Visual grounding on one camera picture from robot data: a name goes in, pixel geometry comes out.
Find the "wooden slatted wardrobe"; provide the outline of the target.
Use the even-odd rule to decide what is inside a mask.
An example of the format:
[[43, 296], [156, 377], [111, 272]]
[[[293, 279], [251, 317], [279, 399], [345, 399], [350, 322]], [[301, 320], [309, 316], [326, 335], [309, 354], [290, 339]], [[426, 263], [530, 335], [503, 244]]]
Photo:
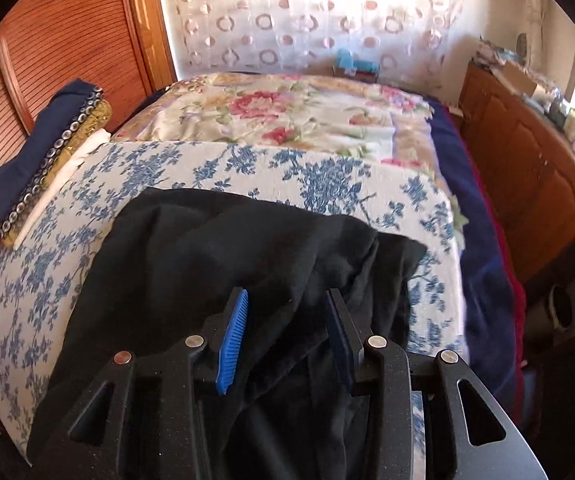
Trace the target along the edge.
[[174, 74], [161, 0], [15, 0], [0, 14], [0, 166], [15, 156], [52, 95], [98, 84], [117, 130]]

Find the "cardboard box on cabinet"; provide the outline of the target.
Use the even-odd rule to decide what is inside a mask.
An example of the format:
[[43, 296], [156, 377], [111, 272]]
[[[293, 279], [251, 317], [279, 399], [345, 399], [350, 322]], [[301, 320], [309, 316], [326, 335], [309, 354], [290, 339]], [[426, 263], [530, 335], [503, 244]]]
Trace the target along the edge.
[[499, 68], [498, 78], [511, 91], [524, 96], [533, 96], [538, 87], [537, 80], [513, 62], [505, 62]]

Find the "white folded cloth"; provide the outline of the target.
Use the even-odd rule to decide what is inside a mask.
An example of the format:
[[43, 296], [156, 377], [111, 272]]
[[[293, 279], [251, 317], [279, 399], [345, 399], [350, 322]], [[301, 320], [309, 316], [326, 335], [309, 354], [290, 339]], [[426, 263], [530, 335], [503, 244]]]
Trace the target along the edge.
[[22, 246], [22, 242], [27, 235], [32, 231], [33, 226], [40, 219], [50, 201], [60, 192], [62, 187], [72, 178], [79, 167], [102, 145], [107, 144], [110, 139], [110, 133], [104, 128], [96, 130], [88, 139], [84, 140], [76, 149], [71, 151], [67, 148], [60, 156], [58, 156], [55, 164], [55, 170], [50, 170], [46, 178], [46, 188], [40, 194], [37, 203], [35, 203], [29, 211], [27, 219], [20, 225], [20, 230], [17, 234], [10, 236], [10, 241], [4, 242], [6, 247], [17, 250]]

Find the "navy blue bedsheet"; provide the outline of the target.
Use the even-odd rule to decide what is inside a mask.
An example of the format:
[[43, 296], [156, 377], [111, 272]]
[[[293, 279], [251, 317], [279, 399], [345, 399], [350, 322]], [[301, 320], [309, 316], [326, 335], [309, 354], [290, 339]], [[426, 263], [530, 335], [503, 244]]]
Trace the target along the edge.
[[470, 367], [517, 422], [523, 378], [516, 362], [515, 310], [524, 294], [508, 269], [481, 177], [447, 106], [431, 96], [426, 101], [433, 108], [429, 125], [441, 175], [467, 220], [461, 273]]

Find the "yellow folded cloth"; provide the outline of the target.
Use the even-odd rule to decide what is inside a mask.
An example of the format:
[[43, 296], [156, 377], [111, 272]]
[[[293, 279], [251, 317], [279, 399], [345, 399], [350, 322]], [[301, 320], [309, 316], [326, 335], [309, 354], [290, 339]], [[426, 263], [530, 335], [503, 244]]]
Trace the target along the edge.
[[60, 146], [54, 148], [55, 154], [48, 156], [45, 162], [42, 162], [38, 171], [30, 178], [29, 184], [22, 190], [19, 200], [14, 205], [12, 213], [7, 220], [3, 222], [0, 229], [2, 238], [2, 245], [7, 240], [10, 241], [12, 234], [17, 234], [20, 230], [20, 225], [27, 219], [30, 208], [37, 203], [40, 194], [46, 188], [46, 178], [50, 170], [55, 170], [58, 156], [69, 148], [72, 152], [76, 151], [78, 146], [96, 130], [104, 128], [112, 117], [112, 107], [106, 100], [101, 100], [100, 103], [91, 110], [90, 115], [82, 122], [79, 128], [71, 133], [68, 139], [63, 140]]

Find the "patterned sheer curtain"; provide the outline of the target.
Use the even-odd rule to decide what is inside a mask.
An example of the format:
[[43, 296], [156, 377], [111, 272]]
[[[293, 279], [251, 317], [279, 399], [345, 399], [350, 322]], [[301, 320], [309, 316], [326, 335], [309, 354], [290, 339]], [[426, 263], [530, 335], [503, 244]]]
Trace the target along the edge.
[[347, 53], [380, 81], [437, 86], [464, 0], [161, 0], [179, 76], [330, 73]]

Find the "navy blue garment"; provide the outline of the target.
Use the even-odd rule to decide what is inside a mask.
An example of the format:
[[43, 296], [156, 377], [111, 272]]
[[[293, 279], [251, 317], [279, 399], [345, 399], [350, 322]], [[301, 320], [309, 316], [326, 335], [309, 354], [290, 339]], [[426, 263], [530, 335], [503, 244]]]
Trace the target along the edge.
[[65, 84], [40, 111], [19, 153], [0, 167], [0, 229], [5, 231], [19, 214], [17, 205], [37, 186], [72, 135], [103, 98], [103, 89], [81, 79]]

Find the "long wooden cabinet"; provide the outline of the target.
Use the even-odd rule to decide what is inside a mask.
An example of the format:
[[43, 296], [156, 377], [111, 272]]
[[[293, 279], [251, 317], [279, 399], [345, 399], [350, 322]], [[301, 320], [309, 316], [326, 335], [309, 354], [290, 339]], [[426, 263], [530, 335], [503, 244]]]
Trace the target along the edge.
[[575, 153], [488, 70], [470, 64], [462, 136], [531, 292], [575, 275]]

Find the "blue floral white board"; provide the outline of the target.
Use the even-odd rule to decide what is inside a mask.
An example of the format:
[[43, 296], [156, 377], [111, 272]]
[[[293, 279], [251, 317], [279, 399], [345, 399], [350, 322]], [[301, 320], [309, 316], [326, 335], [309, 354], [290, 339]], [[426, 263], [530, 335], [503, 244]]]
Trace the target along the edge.
[[459, 353], [464, 321], [424, 174], [109, 143], [0, 250], [0, 419], [31, 479], [420, 479], [391, 364]]

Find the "black t-shirt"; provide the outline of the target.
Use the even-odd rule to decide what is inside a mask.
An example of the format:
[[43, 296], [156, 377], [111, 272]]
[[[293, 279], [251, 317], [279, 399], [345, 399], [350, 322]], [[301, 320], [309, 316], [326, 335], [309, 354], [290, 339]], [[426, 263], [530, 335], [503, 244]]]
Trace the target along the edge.
[[124, 207], [67, 325], [35, 479], [366, 479], [425, 245], [348, 216], [149, 188]]

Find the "teal item box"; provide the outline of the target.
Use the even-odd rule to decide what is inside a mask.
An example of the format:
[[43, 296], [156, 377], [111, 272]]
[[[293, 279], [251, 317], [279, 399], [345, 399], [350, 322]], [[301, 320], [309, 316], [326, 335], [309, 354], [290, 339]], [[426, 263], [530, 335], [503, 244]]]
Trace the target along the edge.
[[350, 51], [339, 49], [333, 65], [333, 74], [335, 77], [375, 84], [380, 76], [380, 65], [359, 60]]

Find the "waste bin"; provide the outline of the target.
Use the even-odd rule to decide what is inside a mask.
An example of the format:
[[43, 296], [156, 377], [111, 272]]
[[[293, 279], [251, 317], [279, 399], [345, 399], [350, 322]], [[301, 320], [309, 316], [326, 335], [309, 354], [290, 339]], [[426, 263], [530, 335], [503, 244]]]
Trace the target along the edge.
[[564, 333], [573, 325], [572, 298], [564, 287], [554, 285], [547, 296], [530, 308], [529, 314], [530, 331], [535, 337]]

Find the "floral pink quilt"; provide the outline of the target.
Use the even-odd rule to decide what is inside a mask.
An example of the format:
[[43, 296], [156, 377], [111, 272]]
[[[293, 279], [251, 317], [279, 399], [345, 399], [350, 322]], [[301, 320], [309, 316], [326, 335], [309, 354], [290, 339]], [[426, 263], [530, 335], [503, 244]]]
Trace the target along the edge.
[[440, 179], [434, 107], [344, 78], [213, 73], [176, 82], [116, 133], [122, 141], [269, 145], [408, 167]]

